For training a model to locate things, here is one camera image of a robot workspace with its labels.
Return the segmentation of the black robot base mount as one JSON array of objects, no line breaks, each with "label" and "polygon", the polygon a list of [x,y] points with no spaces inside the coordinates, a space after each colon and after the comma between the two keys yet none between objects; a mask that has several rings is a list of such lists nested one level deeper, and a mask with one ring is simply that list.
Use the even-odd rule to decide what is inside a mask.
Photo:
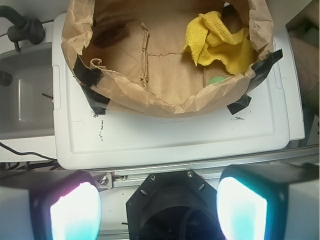
[{"label": "black robot base mount", "polygon": [[183,171],[151,176],[126,202],[131,240],[223,240],[217,190],[202,177]]}]

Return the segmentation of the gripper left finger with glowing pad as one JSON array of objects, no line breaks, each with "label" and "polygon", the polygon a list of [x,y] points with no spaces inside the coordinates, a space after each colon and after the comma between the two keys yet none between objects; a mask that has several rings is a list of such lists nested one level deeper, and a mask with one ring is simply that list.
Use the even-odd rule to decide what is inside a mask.
[{"label": "gripper left finger with glowing pad", "polygon": [[2,240],[95,240],[102,202],[86,171],[0,173]]}]

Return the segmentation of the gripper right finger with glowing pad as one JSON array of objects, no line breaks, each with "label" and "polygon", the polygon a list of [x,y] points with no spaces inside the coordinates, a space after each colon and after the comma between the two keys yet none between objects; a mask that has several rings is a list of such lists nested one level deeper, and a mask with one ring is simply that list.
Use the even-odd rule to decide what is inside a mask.
[{"label": "gripper right finger with glowing pad", "polygon": [[320,167],[228,165],[220,176],[216,208],[228,240],[318,240]]}]

